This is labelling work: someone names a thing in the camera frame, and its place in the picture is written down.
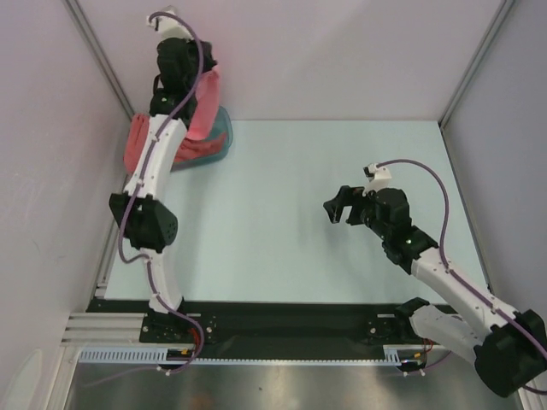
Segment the purple cable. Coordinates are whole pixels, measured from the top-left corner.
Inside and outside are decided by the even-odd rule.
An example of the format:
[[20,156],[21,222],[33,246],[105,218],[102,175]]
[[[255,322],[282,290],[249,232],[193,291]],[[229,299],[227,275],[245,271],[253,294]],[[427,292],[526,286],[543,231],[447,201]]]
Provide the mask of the purple cable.
[[[196,78],[194,79],[194,83],[192,84],[192,87],[188,91],[188,94],[186,94],[186,96],[183,98],[183,100],[173,109],[173,111],[171,111],[171,113],[169,113],[167,118],[162,122],[160,127],[157,129],[156,138],[157,138],[157,141],[159,141],[160,136],[162,135],[162,132],[163,132],[163,130],[165,130],[168,123],[186,105],[186,103],[188,103],[188,101],[190,100],[192,95],[196,92],[197,84],[199,83],[199,78],[203,74],[204,58],[203,58],[203,47],[202,47],[201,41],[199,40],[199,37],[196,35],[196,32],[194,32],[194,30],[188,24],[186,24],[180,17],[178,17],[177,15],[172,15],[172,14],[167,13],[165,11],[156,11],[155,13],[152,13],[150,15],[148,20],[153,21],[157,17],[168,17],[170,19],[176,20],[181,26],[183,26],[186,30],[188,30],[190,35],[196,41],[197,58],[198,58],[197,74],[196,74]],[[148,163],[150,162],[150,158],[152,157],[152,151],[153,151],[154,147],[156,146],[157,141],[153,140],[150,143],[150,146],[148,147],[148,150],[146,151],[146,155],[145,155],[144,161],[143,161],[143,166],[141,167],[140,173],[138,175],[139,179],[144,178],[144,174],[146,173],[146,168],[148,167]],[[127,204],[127,207],[126,207],[126,209],[124,211],[124,214],[121,218],[120,232],[118,234],[118,254],[120,255],[120,259],[124,263],[132,263],[132,262],[134,262],[138,259],[147,260],[146,270],[147,270],[148,280],[149,280],[149,283],[150,283],[150,288],[152,289],[152,293],[156,296],[156,298],[157,298],[158,302],[160,303],[160,305],[162,305],[168,312],[170,312],[170,313],[174,314],[175,316],[177,316],[177,317],[179,317],[183,320],[186,320],[187,322],[190,322],[192,325],[196,326],[197,331],[199,332],[199,336],[200,336],[199,337],[199,345],[197,346],[196,351],[194,352],[192,357],[184,365],[181,365],[181,366],[177,367],[174,370],[170,370],[170,371],[166,372],[166,374],[177,374],[179,372],[182,372],[184,369],[186,369],[190,365],[190,363],[192,363],[196,359],[196,357],[201,353],[201,351],[203,349],[203,343],[204,343],[204,340],[205,340],[205,336],[204,336],[204,333],[203,333],[202,326],[196,320],[194,320],[194,319],[192,319],[192,318],[190,318],[190,317],[188,317],[188,316],[186,316],[186,315],[172,309],[160,297],[160,295],[157,292],[157,288],[156,288],[156,285],[154,284],[154,280],[153,280],[153,277],[152,277],[152,265],[151,265],[151,262],[150,262],[150,257],[147,254],[142,254],[141,253],[141,254],[138,254],[136,256],[133,256],[133,258],[131,258],[131,259],[127,259],[126,256],[124,255],[124,252],[123,252],[123,232],[126,231],[126,225],[127,225],[127,220],[129,219],[129,214],[131,213],[132,206],[135,203],[135,200],[137,199],[137,194],[139,193],[141,188],[142,188],[142,184],[136,183],[135,191],[132,193],[131,198],[129,198],[129,203]],[[102,378],[102,379],[97,380],[95,382],[85,384],[84,387],[97,386],[99,384],[109,382],[109,381],[115,380],[117,378],[121,378],[123,376],[126,376],[127,374],[131,374],[131,373],[134,373],[134,372],[140,372],[140,371],[143,371],[143,370],[155,370],[156,368],[157,367],[152,367],[152,366],[136,367],[136,368],[133,368],[133,369],[129,369],[125,372],[120,372],[120,373],[117,373],[115,375],[109,376],[107,378]]]
[[[186,30],[188,30],[190,35],[196,41],[196,46],[197,46],[197,74],[196,74],[196,78],[194,79],[194,83],[192,84],[190,90],[188,91],[188,94],[186,94],[186,96],[182,99],[182,101],[179,103],[179,105],[177,105],[173,109],[173,111],[171,111],[171,113],[169,113],[167,118],[162,122],[160,127],[157,129],[156,138],[159,141],[160,136],[162,135],[163,130],[165,130],[165,127],[168,126],[168,123],[186,105],[186,103],[188,103],[191,96],[193,96],[194,93],[196,92],[197,84],[199,83],[199,78],[203,74],[204,58],[203,58],[202,42],[199,40],[199,37],[196,35],[196,32],[194,32],[193,28],[191,28],[188,24],[186,24],[177,15],[172,15],[171,13],[167,13],[165,11],[156,11],[155,13],[152,13],[150,15],[150,17],[148,18],[148,21],[152,22],[155,18],[158,18],[158,17],[168,17],[170,19],[173,19],[173,20],[177,21],[182,27],[184,27]],[[146,151],[146,156],[144,157],[143,166],[141,167],[140,174],[138,175],[139,179],[144,178],[144,174],[146,173],[146,168],[148,167],[148,163],[149,163],[150,158],[152,156],[152,150],[154,149],[155,146],[156,146],[156,141],[152,141],[150,143],[150,146],[148,147],[148,150]],[[129,219],[129,214],[131,213],[132,205],[135,203],[135,199],[137,198],[137,194],[138,194],[141,186],[142,186],[141,184],[137,184],[135,186],[135,191],[132,193],[131,198],[129,200],[129,203],[127,204],[126,210],[124,211],[124,214],[121,218],[120,233],[118,234],[118,253],[120,254],[120,259],[124,263],[132,263],[132,262],[136,261],[137,259],[148,258],[148,256],[145,255],[145,254],[139,254],[137,256],[134,256],[131,259],[127,259],[126,256],[123,253],[123,232],[126,231],[127,220]]]
[[156,296],[157,301],[162,305],[168,312],[174,314],[175,316],[178,316],[179,318],[186,320],[187,322],[190,322],[194,326],[196,326],[197,331],[199,332],[199,345],[196,347],[196,350],[194,351],[194,354],[191,356],[191,358],[184,364],[176,369],[170,371],[170,374],[177,374],[185,370],[198,356],[200,353],[202,353],[203,344],[205,343],[205,334],[203,333],[202,326],[194,319],[192,319],[190,316],[186,316],[185,314],[181,312],[177,312],[173,308],[171,308],[157,293],[156,285],[154,284],[154,279],[152,277],[152,264],[150,261],[146,262],[146,272],[148,275],[148,282],[150,283],[150,288],[152,289],[152,293],[154,296]]
[[[466,288],[469,292],[471,292],[474,296],[476,296],[481,302],[483,302],[488,308],[492,309],[494,308],[493,303],[485,296],[483,296],[478,290],[476,290],[467,280],[462,278],[457,272],[455,272],[453,269],[450,269],[448,259],[446,258],[446,253],[444,252],[444,240],[446,237],[446,228],[448,226],[448,220],[449,220],[449,212],[450,212],[450,205],[449,205],[449,198],[448,198],[448,192],[446,191],[446,188],[443,184],[443,181],[441,178],[435,173],[430,167],[427,165],[415,161],[415,160],[408,160],[408,159],[399,159],[399,160],[392,160],[392,161],[386,161],[381,162],[377,165],[377,167],[386,167],[391,164],[412,164],[416,165],[417,167],[420,167],[422,169],[425,169],[428,171],[437,181],[438,186],[440,186],[441,191],[443,192],[443,198],[444,198],[444,220],[443,220],[443,226],[441,228],[441,236],[438,241],[438,252],[441,257],[441,261],[443,262],[444,267],[447,269],[448,273],[456,280],[458,281],[464,288]],[[507,323],[512,325],[517,331],[519,331],[538,351],[539,353],[547,360],[547,349],[545,349],[541,343],[534,337],[532,334],[527,331],[524,327],[519,325],[514,319],[509,317],[503,310],[496,309],[495,311],[497,314],[499,314]],[[537,395],[547,395],[547,390],[537,390],[532,387],[523,387],[524,390],[528,390],[532,393],[535,393]]]

